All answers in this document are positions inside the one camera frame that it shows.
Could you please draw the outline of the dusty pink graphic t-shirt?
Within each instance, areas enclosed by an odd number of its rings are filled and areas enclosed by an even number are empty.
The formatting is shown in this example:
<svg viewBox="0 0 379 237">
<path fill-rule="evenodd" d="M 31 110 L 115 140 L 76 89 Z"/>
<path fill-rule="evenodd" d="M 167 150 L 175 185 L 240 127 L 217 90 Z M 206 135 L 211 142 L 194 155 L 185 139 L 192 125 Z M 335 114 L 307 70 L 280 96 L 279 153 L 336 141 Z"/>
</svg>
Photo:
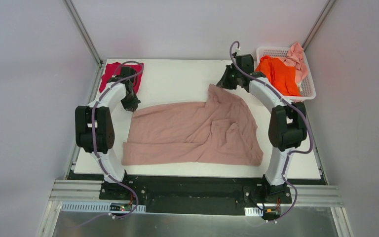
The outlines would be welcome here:
<svg viewBox="0 0 379 237">
<path fill-rule="evenodd" d="M 263 151 L 246 102 L 215 85 L 205 102 L 137 110 L 123 144 L 123 165 L 200 162 L 259 166 Z"/>
</svg>

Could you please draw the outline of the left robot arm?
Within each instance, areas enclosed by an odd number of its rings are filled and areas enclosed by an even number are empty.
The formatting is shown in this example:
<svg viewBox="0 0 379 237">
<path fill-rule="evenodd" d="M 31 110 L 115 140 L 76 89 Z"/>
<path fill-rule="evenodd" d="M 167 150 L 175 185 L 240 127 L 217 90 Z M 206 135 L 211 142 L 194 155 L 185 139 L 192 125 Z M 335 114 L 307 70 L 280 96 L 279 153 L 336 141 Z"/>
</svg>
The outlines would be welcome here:
<svg viewBox="0 0 379 237">
<path fill-rule="evenodd" d="M 114 183 L 112 193 L 118 199 L 130 196 L 131 187 L 123 182 L 125 169 L 114 151 L 115 131 L 112 112 L 118 105 L 135 112 L 140 104 L 134 84 L 142 71 L 119 65 L 108 79 L 105 89 L 86 106 L 75 109 L 76 145 L 96 160 L 104 180 Z"/>
</svg>

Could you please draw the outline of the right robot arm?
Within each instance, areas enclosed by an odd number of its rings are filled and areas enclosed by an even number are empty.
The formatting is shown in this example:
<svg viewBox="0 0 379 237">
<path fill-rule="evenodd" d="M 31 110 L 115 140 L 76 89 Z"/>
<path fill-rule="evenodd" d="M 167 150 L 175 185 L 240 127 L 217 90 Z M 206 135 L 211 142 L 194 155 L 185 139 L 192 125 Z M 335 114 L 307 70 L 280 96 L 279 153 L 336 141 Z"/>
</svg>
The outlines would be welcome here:
<svg viewBox="0 0 379 237">
<path fill-rule="evenodd" d="M 231 53 L 232 63 L 226 66 L 217 83 L 224 89 L 244 88 L 255 96 L 270 112 L 268 138 L 273 146 L 266 185 L 261 187 L 261 198 L 273 202 L 280 196 L 278 186 L 284 185 L 289 166 L 288 156 L 307 138 L 306 109 L 303 102 L 287 99 L 270 84 L 264 74 L 254 71 L 252 55 Z"/>
</svg>

